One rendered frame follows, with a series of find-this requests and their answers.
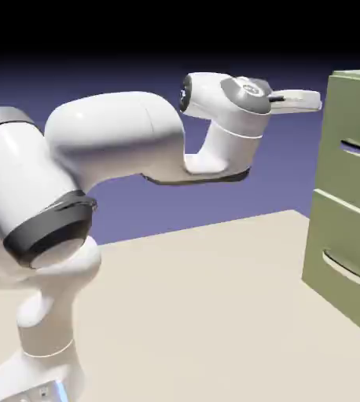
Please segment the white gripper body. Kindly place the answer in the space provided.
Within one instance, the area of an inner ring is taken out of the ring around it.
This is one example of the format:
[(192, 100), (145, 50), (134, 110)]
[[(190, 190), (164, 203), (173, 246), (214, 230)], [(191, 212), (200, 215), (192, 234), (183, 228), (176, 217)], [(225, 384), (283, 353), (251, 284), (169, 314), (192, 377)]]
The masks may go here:
[(316, 112), (322, 108), (321, 95), (313, 90), (278, 90), (270, 95), (272, 115)]

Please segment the green cabinet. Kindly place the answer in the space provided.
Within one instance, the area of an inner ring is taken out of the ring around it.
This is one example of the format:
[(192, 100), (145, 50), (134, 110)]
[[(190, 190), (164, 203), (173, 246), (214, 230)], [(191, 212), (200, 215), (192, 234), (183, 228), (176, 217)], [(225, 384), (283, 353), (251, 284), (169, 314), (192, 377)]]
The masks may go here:
[(360, 70), (329, 77), (302, 279), (360, 327)]

